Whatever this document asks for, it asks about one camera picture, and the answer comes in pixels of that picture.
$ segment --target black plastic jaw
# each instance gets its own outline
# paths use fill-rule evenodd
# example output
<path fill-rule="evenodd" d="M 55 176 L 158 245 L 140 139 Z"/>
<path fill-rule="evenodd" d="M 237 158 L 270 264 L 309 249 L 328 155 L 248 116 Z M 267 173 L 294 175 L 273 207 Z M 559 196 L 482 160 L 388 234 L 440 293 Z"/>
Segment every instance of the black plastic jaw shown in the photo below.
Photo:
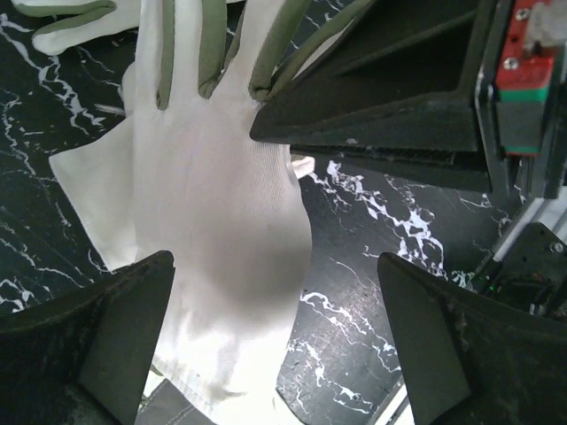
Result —
<path fill-rule="evenodd" d="M 173 278 L 162 251 L 0 318 L 2 423 L 133 425 Z"/>
<path fill-rule="evenodd" d="M 512 2 L 497 3 L 376 0 L 260 110 L 252 138 L 419 182 L 508 195 L 514 167 L 497 143 L 483 79 L 498 65 Z"/>
<path fill-rule="evenodd" d="M 564 423 L 563 323 L 459 288 L 393 254 L 380 256 L 378 275 L 416 425 Z"/>

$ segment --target green fingertip coating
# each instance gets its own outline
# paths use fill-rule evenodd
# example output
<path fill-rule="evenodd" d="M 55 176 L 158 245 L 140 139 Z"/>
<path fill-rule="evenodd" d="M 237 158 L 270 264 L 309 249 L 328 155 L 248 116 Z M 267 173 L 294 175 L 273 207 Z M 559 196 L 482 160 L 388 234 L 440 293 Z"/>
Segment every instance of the green fingertip coating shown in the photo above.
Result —
<path fill-rule="evenodd" d="M 249 91 L 252 98 L 266 100 L 272 88 L 272 77 L 290 41 L 298 30 L 299 24 L 311 0 L 287 0 L 274 20 L 268 36 L 252 70 Z"/>
<path fill-rule="evenodd" d="M 208 99 L 222 75 L 226 49 L 226 0 L 202 0 L 203 29 L 198 59 L 198 93 Z"/>
<path fill-rule="evenodd" d="M 301 67 L 309 60 L 309 58 L 311 58 L 311 56 L 323 43 L 347 28 L 348 25 L 360 16 L 372 2 L 373 0 L 355 0 L 353 3 L 349 4 L 345 9 L 339 12 L 337 16 L 326 22 L 320 29 L 318 29 L 317 32 L 313 34 L 298 50 L 295 50 L 293 54 L 291 54 L 290 58 L 286 60 L 273 75 L 272 72 L 276 66 L 273 59 L 271 62 L 268 61 L 268 67 L 272 66 L 270 69 L 266 69 L 266 66 L 263 64 L 256 65 L 257 69 L 255 68 L 254 70 L 254 75 L 252 76 L 250 85 L 252 97 L 256 100 L 266 101 L 275 96 L 291 80 L 293 80 Z M 276 27 L 272 29 L 270 35 L 272 38 L 278 36 Z M 291 39 L 291 37 L 293 37 L 293 33 L 288 30 L 285 33 L 285 36 L 289 36 Z M 269 44 L 266 42 L 265 48 L 267 49 L 268 47 Z M 265 58 L 260 54 L 259 62 L 262 59 Z"/>
<path fill-rule="evenodd" d="M 82 15 L 98 9 L 110 9 L 110 12 L 112 12 L 116 10 L 116 4 L 112 0 L 97 0 L 76 6 L 28 6 L 26 4 L 14 4 L 14 9 L 32 18 L 44 18 L 55 15 Z"/>
<path fill-rule="evenodd" d="M 156 101 L 158 108 L 161 111 L 165 111 L 169 105 L 171 82 L 174 78 L 175 0 L 162 0 L 161 4 L 163 40 L 161 45 L 160 78 Z"/>

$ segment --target white marble vein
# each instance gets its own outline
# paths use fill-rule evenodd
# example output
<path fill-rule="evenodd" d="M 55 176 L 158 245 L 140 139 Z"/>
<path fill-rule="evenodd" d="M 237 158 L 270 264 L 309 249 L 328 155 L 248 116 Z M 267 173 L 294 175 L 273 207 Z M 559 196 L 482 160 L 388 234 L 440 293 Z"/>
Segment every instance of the white marble vein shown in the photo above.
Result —
<path fill-rule="evenodd" d="M 110 272 L 106 269 L 106 267 L 104 265 L 102 265 L 101 263 L 99 263 L 98 261 L 96 261 L 95 259 L 92 258 L 93 253 L 92 250 L 89 250 L 87 252 L 87 258 L 89 260 L 89 263 L 96 269 L 98 270 L 98 272 L 100 272 L 101 274 L 114 274 L 116 273 L 116 270 Z"/>
<path fill-rule="evenodd" d="M 27 244 L 23 243 L 21 241 L 21 238 L 19 237 L 19 235 L 16 233 L 16 231 L 13 228 L 11 228 L 10 226 L 8 226 L 6 223 L 3 223 L 3 222 L 0 222 L 0 228 L 2 230 L 7 231 L 9 234 L 13 235 L 18 240 L 19 247 L 17 247 L 13 243 L 7 241 L 6 239 L 4 239 L 2 237 L 0 237 L 0 244 L 4 248 L 7 248 L 8 250 L 10 250 L 13 253 L 22 257 L 34 270 L 36 270 L 40 273 L 58 274 L 60 276 L 63 276 L 65 279 L 67 279 L 72 284 L 74 284 L 76 286 L 81 286 L 81 285 L 79 285 L 79 283 L 77 283 L 77 281 L 72 276 L 70 276 L 67 273 L 62 272 L 61 270 L 58 270 L 57 268 L 39 266 L 37 264 L 37 262 L 35 261 L 33 254 L 29 253 L 29 248 L 28 248 Z"/>
<path fill-rule="evenodd" d="M 518 195 L 520 199 L 522 199 L 522 195 L 518 191 Z M 491 216 L 491 220 L 494 221 L 498 225 L 498 236 L 502 236 L 502 231 L 505 227 L 511 223 L 511 218 L 507 212 L 502 210 L 501 208 L 497 208 L 492 201 L 488 198 L 486 193 L 481 194 L 481 199 L 478 202 L 471 201 L 465 198 L 461 193 L 459 193 L 459 200 L 461 203 L 470 211 L 475 211 L 475 209 L 489 209 L 493 212 Z"/>
<path fill-rule="evenodd" d="M 39 176 L 37 174 L 35 168 L 30 163 L 29 155 L 27 154 L 25 149 L 22 149 L 20 147 L 22 144 L 24 144 L 24 148 L 25 148 L 25 144 L 27 142 L 26 137 L 22 136 L 22 134 L 13 134 L 12 130 L 20 131 L 21 133 L 21 129 L 23 128 L 22 126 L 18 126 L 18 127 L 14 126 L 17 123 L 17 121 L 12 116 L 12 108 L 15 108 L 18 105 L 22 105 L 22 102 L 20 101 L 20 97 L 16 93 L 11 93 L 6 89 L 0 89 L 0 90 L 4 92 L 4 94 L 11 99 L 8 100 L 7 102 L 0 103 L 0 107 L 2 108 L 0 122 L 2 123 L 3 126 L 4 137 L 6 138 L 6 140 L 8 140 L 8 142 L 10 142 L 9 145 L 10 150 L 8 152 L 2 151 L 2 153 L 4 155 L 9 155 L 10 157 L 17 159 L 23 165 L 23 169 L 19 171 L 25 174 L 29 179 L 34 181 L 39 186 L 48 205 L 55 206 L 55 210 L 57 211 L 58 216 L 60 218 L 60 223 L 64 228 L 63 235 L 67 237 L 65 229 L 70 228 L 71 224 L 69 220 L 66 218 L 66 216 L 63 214 L 63 212 L 61 211 L 61 208 L 59 207 L 58 203 L 53 200 L 50 190 L 45 184 L 46 182 L 53 182 L 53 177 L 51 175 Z"/>
<path fill-rule="evenodd" d="M 436 276 L 447 278 L 443 268 L 443 244 L 431 233 L 431 223 L 435 214 L 417 205 L 413 192 L 409 186 L 398 187 L 394 179 L 386 177 L 388 184 L 401 195 L 402 204 L 406 206 L 408 218 L 403 220 L 390 213 L 388 200 L 380 190 L 364 188 L 364 176 L 348 175 L 341 172 L 342 165 L 330 161 L 327 166 L 327 175 L 324 178 L 310 174 L 314 183 L 330 195 L 331 202 L 341 209 L 349 206 L 340 195 L 341 192 L 353 196 L 354 202 L 362 203 L 367 213 L 374 220 L 381 220 L 390 228 L 399 239 L 397 254 L 408 261 L 418 264 Z M 365 256 L 377 257 L 370 253 L 368 247 L 362 253 Z"/>
<path fill-rule="evenodd" d="M 315 0 L 317 3 L 326 3 L 334 12 L 340 12 L 345 9 L 345 4 L 339 0 Z"/>
<path fill-rule="evenodd" d="M 102 63 L 100 60 L 95 59 L 88 50 L 84 47 L 77 46 L 77 52 L 79 53 L 79 57 L 81 58 L 81 68 L 83 72 L 89 76 L 89 78 L 96 84 L 103 84 L 105 86 L 110 86 L 116 90 L 116 93 L 120 97 L 123 98 L 122 95 L 122 85 L 118 82 L 114 82 L 111 78 L 116 78 L 115 72 Z M 91 70 L 100 69 L 103 71 L 104 74 L 107 74 L 109 78 L 96 78 Z M 123 108 L 112 106 L 108 104 L 94 104 L 95 108 L 100 112 L 112 113 L 114 115 L 126 116 Z"/>
<path fill-rule="evenodd" d="M 368 318 L 361 317 L 356 313 L 350 313 L 342 306 L 334 305 L 321 292 L 308 292 L 303 294 L 300 300 L 302 303 L 309 305 L 315 314 L 324 318 L 334 328 L 337 328 L 349 345 L 361 345 L 369 352 L 374 351 L 387 372 L 394 373 L 400 371 L 400 367 L 397 364 L 398 353 L 396 349 L 374 330 Z M 371 345 L 362 342 L 361 337 L 357 337 L 357 334 L 359 336 L 367 336 L 369 333 L 374 340 Z"/>
<path fill-rule="evenodd" d="M 26 290 L 17 279 L 3 279 L 0 282 L 0 290 L 5 290 L 5 287 L 9 287 L 11 290 L 15 290 L 18 293 L 18 297 L 14 299 L 8 299 L 0 296 L 0 305 L 7 303 L 12 304 L 12 313 L 21 312 L 27 308 L 27 303 L 30 299 L 35 299 L 35 295 Z"/>
<path fill-rule="evenodd" d="M 80 129 L 85 135 L 90 135 L 90 131 L 87 128 L 77 123 L 78 118 L 83 117 L 90 121 L 97 133 L 102 131 L 104 129 L 102 121 L 105 118 L 96 117 L 87 108 L 83 107 L 79 95 L 74 91 L 73 87 L 59 77 L 61 68 L 59 58 L 57 56 L 45 57 L 40 54 L 30 55 L 26 45 L 12 38 L 8 30 L 16 31 L 18 35 L 31 33 L 34 30 L 10 21 L 5 13 L 0 14 L 0 35 L 13 46 L 29 66 L 36 70 L 39 86 L 49 91 L 70 112 L 69 123 L 71 127 Z M 34 60 L 32 56 L 37 56 L 38 59 Z M 38 63 L 40 59 L 43 62 L 47 62 L 47 65 L 40 65 Z"/>
<path fill-rule="evenodd" d="M 363 414 L 372 413 L 372 407 L 374 404 L 371 401 L 366 400 L 361 393 L 351 390 L 326 377 L 325 365 L 323 364 L 322 356 L 310 343 L 293 339 L 288 344 L 288 352 L 302 352 L 306 354 L 308 368 L 313 370 L 315 385 L 318 388 L 324 387 L 326 389 L 331 389 L 334 392 L 334 397 L 332 399 L 333 403 L 354 412 Z M 307 413 L 307 409 L 300 400 L 300 395 L 301 389 L 298 389 L 296 401 L 304 412 Z"/>

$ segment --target table surface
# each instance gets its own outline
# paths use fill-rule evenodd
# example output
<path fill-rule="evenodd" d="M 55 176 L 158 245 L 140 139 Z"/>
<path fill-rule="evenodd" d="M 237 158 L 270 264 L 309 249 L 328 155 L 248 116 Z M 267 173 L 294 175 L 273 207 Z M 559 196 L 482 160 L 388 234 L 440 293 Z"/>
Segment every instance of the table surface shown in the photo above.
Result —
<path fill-rule="evenodd" d="M 295 44 L 348 3 L 314 0 Z M 50 21 L 23 17 L 0 0 L 0 314 L 108 273 L 48 157 L 91 143 L 123 120 L 120 78 L 134 59 L 136 31 L 49 58 L 30 41 Z M 433 188 L 325 161 L 301 188 L 313 259 L 278 389 L 309 425 L 366 425 L 400 378 L 377 256 L 396 252 L 466 286 L 524 200 L 517 193 L 497 200 Z"/>

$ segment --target glove finger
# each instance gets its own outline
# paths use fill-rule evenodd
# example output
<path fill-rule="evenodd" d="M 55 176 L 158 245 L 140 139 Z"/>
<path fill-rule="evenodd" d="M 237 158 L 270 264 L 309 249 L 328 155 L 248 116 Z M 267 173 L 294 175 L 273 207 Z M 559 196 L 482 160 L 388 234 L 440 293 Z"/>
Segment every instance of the glove finger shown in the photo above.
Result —
<path fill-rule="evenodd" d="M 136 47 L 136 86 L 145 93 L 144 102 L 150 101 L 146 90 L 155 81 L 162 111 L 174 100 L 186 102 L 198 94 L 202 28 L 202 0 L 144 1 Z"/>
<path fill-rule="evenodd" d="M 134 111 L 134 95 L 136 92 L 136 62 L 132 63 L 122 76 L 122 84 L 120 86 L 122 94 L 122 102 L 124 103 L 124 112 L 129 117 Z"/>
<path fill-rule="evenodd" d="M 209 97 L 224 60 L 226 0 L 175 0 L 174 56 L 170 102 Z"/>
<path fill-rule="evenodd" d="M 47 55 L 58 55 L 69 47 L 137 26 L 137 15 L 121 17 L 112 12 L 96 9 L 40 28 L 32 38 L 34 47 Z"/>
<path fill-rule="evenodd" d="M 305 17 L 311 0 L 248 0 L 238 53 L 227 73 L 236 73 L 252 97 L 269 92 L 277 64 Z"/>
<path fill-rule="evenodd" d="M 140 64 L 135 72 L 137 104 L 160 107 L 169 102 L 173 70 L 173 18 L 173 1 L 142 1 L 136 44 L 136 62 Z M 164 34 L 164 27 L 167 28 L 167 34 Z"/>
<path fill-rule="evenodd" d="M 198 57 L 198 91 L 202 97 L 209 98 L 221 78 L 225 58 L 227 2 L 226 0 L 202 0 L 202 2 L 203 20 Z"/>
<path fill-rule="evenodd" d="M 291 80 L 309 68 L 322 54 L 332 48 L 340 36 L 375 0 L 355 0 L 335 18 L 326 22 L 307 42 L 293 52 L 276 71 L 269 92 L 260 92 L 261 100 L 268 100 L 281 91 Z"/>
<path fill-rule="evenodd" d="M 34 18 L 55 15 L 82 15 L 97 9 L 115 10 L 112 0 L 53 0 L 45 4 L 45 0 L 12 0 L 14 9 Z"/>

